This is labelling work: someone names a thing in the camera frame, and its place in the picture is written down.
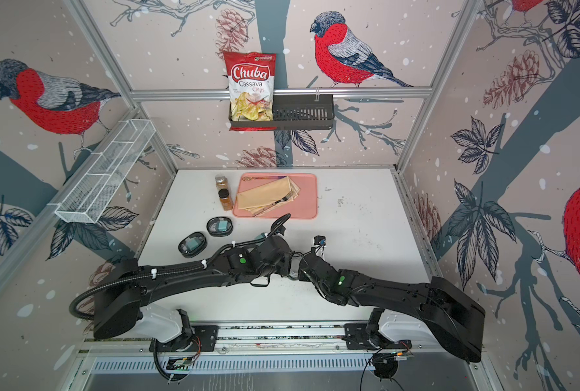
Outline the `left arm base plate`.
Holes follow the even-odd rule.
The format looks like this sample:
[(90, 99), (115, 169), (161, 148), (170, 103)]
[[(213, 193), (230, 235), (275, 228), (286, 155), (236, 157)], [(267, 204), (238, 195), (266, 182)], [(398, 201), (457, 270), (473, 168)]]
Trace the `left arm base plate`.
[(177, 352), (213, 352), (215, 349), (219, 327), (216, 325), (195, 325), (186, 327), (174, 340), (166, 343), (157, 343), (149, 346), (152, 353), (177, 353)]

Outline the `brown spice bottle black cap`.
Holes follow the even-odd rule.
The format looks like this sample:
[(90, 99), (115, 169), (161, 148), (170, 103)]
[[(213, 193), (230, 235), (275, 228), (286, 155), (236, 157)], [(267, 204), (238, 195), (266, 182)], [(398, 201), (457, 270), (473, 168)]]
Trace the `brown spice bottle black cap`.
[(218, 191), (219, 200), (225, 211), (233, 210), (233, 200), (231, 193), (227, 188), (222, 188)]

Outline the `tan spice jar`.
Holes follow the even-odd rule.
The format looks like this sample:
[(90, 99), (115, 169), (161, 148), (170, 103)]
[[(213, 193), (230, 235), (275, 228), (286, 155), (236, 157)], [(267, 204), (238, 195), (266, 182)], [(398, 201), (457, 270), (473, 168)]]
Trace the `tan spice jar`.
[(224, 176), (222, 174), (218, 174), (215, 176), (215, 184), (216, 184), (216, 188), (218, 189), (219, 192), (223, 189), (225, 189), (225, 190), (229, 189), (228, 180), (227, 180), (226, 176)]

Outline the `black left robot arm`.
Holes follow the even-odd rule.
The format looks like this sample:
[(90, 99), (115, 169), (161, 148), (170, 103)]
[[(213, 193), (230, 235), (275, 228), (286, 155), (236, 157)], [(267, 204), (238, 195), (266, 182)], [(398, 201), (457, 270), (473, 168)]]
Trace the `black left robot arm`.
[(130, 259), (112, 270), (104, 283), (73, 299), (70, 314), (93, 323), (98, 340), (119, 337), (142, 324), (143, 308), (161, 299), (203, 288), (249, 284), (290, 273), (292, 251), (283, 239), (289, 213), (275, 220), (262, 238), (225, 244), (213, 256), (168, 266), (141, 266)]

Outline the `black wall basket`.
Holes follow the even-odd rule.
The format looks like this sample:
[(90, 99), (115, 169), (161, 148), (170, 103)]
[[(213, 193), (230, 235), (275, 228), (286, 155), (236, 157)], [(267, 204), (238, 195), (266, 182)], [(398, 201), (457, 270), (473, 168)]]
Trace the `black wall basket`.
[(268, 109), (260, 104), (249, 109), (257, 116), (255, 121), (244, 116), (234, 121), (232, 111), (229, 119), (231, 129), (239, 131), (330, 130), (335, 120), (333, 104), (330, 94), (281, 95), (273, 99)]

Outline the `pink plastic tray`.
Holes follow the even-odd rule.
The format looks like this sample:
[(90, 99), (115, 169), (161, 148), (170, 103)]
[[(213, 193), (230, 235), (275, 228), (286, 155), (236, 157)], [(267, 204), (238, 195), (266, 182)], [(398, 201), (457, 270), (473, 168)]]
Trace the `pink plastic tray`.
[(318, 214), (318, 184), (314, 174), (281, 174), (281, 173), (246, 173), (240, 177), (236, 188), (235, 202), (232, 213), (236, 218), (252, 218), (249, 210), (239, 205), (238, 194), (247, 192), (256, 187), (264, 186), (283, 178), (290, 179), (298, 188), (293, 199), (280, 202), (271, 210), (258, 215), (257, 218), (279, 218), (290, 213), (293, 218), (313, 219)]

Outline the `red cassava chips bag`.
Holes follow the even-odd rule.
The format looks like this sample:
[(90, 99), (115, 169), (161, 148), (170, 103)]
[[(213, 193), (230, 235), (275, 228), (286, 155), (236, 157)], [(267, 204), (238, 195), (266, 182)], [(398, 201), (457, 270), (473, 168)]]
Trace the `red cassava chips bag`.
[(272, 122), (276, 54), (223, 52), (231, 122)]

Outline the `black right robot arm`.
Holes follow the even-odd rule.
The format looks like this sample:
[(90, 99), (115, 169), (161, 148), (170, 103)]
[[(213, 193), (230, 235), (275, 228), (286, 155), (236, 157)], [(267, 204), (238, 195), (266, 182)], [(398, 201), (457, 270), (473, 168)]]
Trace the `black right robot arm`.
[(314, 251), (301, 255), (299, 271), (330, 303), (406, 314), (423, 322), (446, 352), (469, 363), (482, 359), (486, 312), (442, 277), (428, 283), (378, 280), (356, 270), (337, 270)]

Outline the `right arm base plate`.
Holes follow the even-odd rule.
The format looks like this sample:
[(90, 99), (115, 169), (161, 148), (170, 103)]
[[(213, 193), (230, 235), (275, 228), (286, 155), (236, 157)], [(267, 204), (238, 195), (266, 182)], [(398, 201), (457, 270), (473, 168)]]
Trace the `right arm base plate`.
[(348, 350), (410, 350), (410, 340), (389, 340), (376, 324), (345, 324), (342, 340)]

